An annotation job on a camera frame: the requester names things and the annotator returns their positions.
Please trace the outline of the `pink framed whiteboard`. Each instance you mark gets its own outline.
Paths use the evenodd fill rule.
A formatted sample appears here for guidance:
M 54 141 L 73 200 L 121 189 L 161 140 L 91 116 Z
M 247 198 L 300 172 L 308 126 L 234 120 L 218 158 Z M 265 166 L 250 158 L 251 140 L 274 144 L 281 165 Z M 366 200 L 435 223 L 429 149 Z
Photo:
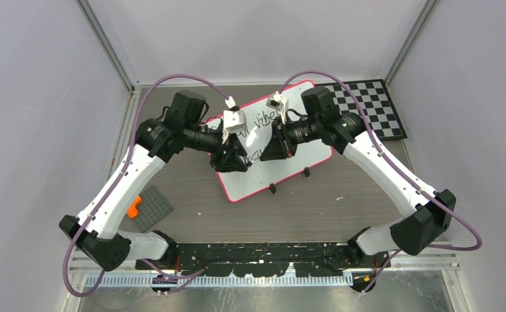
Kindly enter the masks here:
M 246 114 L 247 128 L 236 135 L 247 152 L 245 157 L 250 159 L 260 158 L 272 134 L 271 123 L 278 116 L 275 110 L 266 106 L 267 98 L 265 95 L 241 106 Z M 315 140 L 300 144 L 296 154 L 289 159 L 259 161 L 246 172 L 218 172 L 216 175 L 227 199 L 236 203 L 302 174 L 306 168 L 328 161 L 333 153 L 331 147 L 323 144 L 321 140 Z

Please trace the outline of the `black whiteboard marker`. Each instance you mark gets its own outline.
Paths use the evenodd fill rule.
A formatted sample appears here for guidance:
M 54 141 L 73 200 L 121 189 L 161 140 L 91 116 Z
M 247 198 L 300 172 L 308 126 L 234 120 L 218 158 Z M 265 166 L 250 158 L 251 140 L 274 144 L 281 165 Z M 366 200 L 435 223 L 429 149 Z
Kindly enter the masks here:
M 250 158 L 244 157 L 244 162 L 245 162 L 245 165 L 247 167 L 252 166 L 253 164 L 255 164 L 255 163 L 259 162 L 259 161 L 260 161 L 259 158 L 252 158 L 252 159 L 250 159 Z

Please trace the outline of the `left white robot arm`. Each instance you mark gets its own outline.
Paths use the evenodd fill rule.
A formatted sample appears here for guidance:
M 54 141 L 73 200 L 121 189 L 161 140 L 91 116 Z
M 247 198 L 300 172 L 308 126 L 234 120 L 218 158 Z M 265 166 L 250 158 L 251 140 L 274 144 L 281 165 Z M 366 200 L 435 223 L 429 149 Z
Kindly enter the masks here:
M 78 215 L 66 215 L 60 229 L 75 246 L 104 271 L 124 261 L 149 260 L 161 269 L 171 268 L 177 243 L 161 231 L 132 233 L 119 226 L 132 203 L 170 159 L 185 148 L 207 152 L 211 167 L 219 173 L 246 172 L 247 152 L 237 137 L 244 130 L 245 114 L 232 97 L 217 129 L 200 122 L 208 104 L 202 95 L 182 90 L 175 94 L 163 120 L 142 122 L 124 160 L 92 202 Z

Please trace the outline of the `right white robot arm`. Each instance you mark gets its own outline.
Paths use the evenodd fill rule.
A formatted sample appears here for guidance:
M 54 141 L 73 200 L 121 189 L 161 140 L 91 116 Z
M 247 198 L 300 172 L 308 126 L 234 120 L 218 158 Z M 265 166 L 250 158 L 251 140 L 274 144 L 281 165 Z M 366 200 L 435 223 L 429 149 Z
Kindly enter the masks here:
M 288 98 L 275 92 L 267 107 L 277 111 L 270 141 L 260 161 L 293 157 L 300 144 L 320 140 L 364 170 L 398 208 L 401 219 L 378 227 L 367 227 L 349 239 L 348 258 L 357 267 L 366 266 L 379 252 L 401 250 L 418 255 L 429 247 L 451 223 L 457 202 L 448 189 L 438 191 L 415 176 L 369 132 L 354 112 L 342 113 L 324 86 L 301 93 L 305 113 L 293 121 Z

